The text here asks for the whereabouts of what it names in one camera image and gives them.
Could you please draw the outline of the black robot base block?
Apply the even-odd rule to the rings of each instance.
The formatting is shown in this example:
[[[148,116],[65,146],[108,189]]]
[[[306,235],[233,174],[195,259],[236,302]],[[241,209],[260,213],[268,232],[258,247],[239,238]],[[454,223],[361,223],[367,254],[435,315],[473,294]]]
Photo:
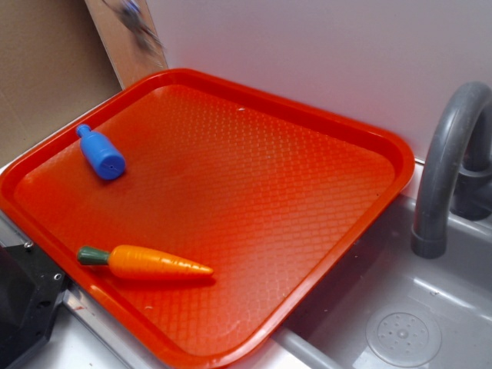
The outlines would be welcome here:
[[[68,278],[36,244],[1,248],[1,367],[18,368],[49,341]]]

